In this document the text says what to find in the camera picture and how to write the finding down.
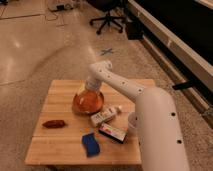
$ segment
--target small box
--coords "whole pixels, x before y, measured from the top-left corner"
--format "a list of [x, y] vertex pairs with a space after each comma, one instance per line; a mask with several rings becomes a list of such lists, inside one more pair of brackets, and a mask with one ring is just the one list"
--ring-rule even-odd
[[124, 139], [126, 137], [125, 131], [112, 127], [111, 125], [106, 123], [102, 123], [101, 127], [99, 128], [99, 132], [103, 135], [106, 135], [109, 138], [114, 139], [115, 141], [121, 144], [123, 144]]

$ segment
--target orange liquid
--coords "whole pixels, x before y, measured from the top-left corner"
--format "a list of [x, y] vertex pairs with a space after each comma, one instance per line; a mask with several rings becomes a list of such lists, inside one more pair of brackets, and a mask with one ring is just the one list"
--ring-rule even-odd
[[94, 114], [99, 112], [104, 104], [101, 92], [84, 90], [73, 98], [72, 109], [76, 114]]

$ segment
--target label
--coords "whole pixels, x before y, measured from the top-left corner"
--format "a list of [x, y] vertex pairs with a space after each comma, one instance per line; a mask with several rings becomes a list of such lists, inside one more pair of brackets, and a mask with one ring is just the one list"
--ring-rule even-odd
[[102, 123], [100, 130], [102, 132], [105, 132], [106, 134], [120, 140], [120, 141], [124, 141], [124, 138], [126, 136], [126, 132], [123, 130], [120, 130], [118, 128], [112, 127], [106, 123]]

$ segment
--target red object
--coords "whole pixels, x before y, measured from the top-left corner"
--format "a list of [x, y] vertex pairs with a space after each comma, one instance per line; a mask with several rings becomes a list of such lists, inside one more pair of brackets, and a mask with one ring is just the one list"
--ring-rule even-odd
[[50, 120], [42, 124], [46, 128], [63, 128], [66, 123], [63, 120]]

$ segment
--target cable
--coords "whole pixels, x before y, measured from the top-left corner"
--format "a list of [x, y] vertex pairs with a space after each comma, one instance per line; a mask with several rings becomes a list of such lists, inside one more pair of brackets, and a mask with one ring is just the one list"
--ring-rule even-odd
[[52, 12], [52, 11], [50, 11], [50, 12], [51, 12], [51, 14], [53, 14], [53, 15], [55, 16], [55, 18], [53, 18], [53, 19], [48, 19], [47, 16], [46, 16], [46, 14], [43, 14], [45, 20], [46, 20], [46, 21], [54, 21], [54, 20], [57, 20], [57, 19], [58, 19], [58, 15], [56, 15], [56, 14], [55, 14], [54, 12]]
[[0, 19], [2, 18], [3, 14], [4, 14], [4, 11], [5, 11], [6, 8], [7, 8], [7, 6], [4, 6], [3, 11], [2, 11], [2, 13], [0, 15]]
[[51, 12], [51, 14], [53, 14], [55, 16], [55, 18], [53, 19], [47, 19], [46, 13], [44, 14], [44, 18], [46, 21], [54, 21], [58, 19], [58, 15], [56, 15], [54, 12], [52, 12], [47, 4], [47, 0], [45, 0], [45, 6], [47, 7], [47, 9]]

